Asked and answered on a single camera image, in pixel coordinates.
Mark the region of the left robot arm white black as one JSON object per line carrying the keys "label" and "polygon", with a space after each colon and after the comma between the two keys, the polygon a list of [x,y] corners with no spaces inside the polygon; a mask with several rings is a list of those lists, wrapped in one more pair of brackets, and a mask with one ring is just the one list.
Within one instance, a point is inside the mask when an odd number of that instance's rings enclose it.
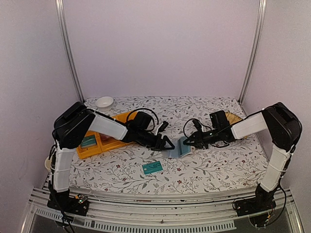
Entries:
{"label": "left robot arm white black", "polygon": [[72,207],[72,200],[64,194],[69,191],[69,174],[73,155],[88,132],[100,133],[123,143],[137,143],[154,151],[173,150],[171,140],[161,132],[168,126],[160,123],[156,113],[147,108],[131,111],[121,122],[103,113],[74,103],[54,122],[51,149],[53,202],[62,211]]}

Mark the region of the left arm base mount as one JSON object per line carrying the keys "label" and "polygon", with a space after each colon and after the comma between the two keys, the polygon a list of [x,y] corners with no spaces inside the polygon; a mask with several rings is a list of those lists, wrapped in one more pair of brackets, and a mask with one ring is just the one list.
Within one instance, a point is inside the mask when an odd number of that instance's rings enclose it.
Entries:
{"label": "left arm base mount", "polygon": [[56,193],[54,196],[50,194],[47,206],[55,210],[62,210],[64,213],[86,216],[89,209],[89,201],[86,200],[80,203],[78,199],[67,194]]}

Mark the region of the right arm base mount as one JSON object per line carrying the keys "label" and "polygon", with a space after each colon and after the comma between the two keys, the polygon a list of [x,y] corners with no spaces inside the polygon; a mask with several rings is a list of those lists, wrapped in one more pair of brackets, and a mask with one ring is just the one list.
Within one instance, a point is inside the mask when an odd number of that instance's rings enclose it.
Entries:
{"label": "right arm base mount", "polygon": [[276,208],[274,197],[258,194],[253,198],[241,198],[233,201],[233,209],[237,216],[245,216],[255,214]]}

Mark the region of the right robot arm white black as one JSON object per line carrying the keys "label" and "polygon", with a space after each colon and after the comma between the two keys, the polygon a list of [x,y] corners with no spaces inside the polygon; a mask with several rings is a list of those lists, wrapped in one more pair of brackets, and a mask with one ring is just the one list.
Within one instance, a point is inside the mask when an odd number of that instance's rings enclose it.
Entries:
{"label": "right robot arm white black", "polygon": [[231,143],[252,134],[268,131],[272,139],[272,154],[263,179],[256,189],[257,197],[251,207],[261,212],[270,204],[269,194],[280,187],[281,177],[286,173],[291,157],[302,134],[302,124],[297,116],[283,103],[278,102],[255,112],[246,118],[230,124],[225,111],[209,115],[212,130],[204,132],[200,122],[195,120],[196,131],[186,136],[183,145],[207,149],[209,145],[222,141]]}

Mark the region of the beige card holder wallet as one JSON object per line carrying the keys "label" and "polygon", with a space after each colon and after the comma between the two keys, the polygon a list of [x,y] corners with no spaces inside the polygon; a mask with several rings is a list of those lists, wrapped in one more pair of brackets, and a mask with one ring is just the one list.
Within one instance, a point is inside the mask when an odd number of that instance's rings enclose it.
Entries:
{"label": "beige card holder wallet", "polygon": [[185,145],[183,142],[187,138],[185,136],[179,138],[177,141],[175,141],[173,144],[175,145],[175,148],[173,150],[165,150],[162,152],[163,158],[173,158],[173,159],[179,159],[183,158],[187,155],[194,154],[195,147]]}

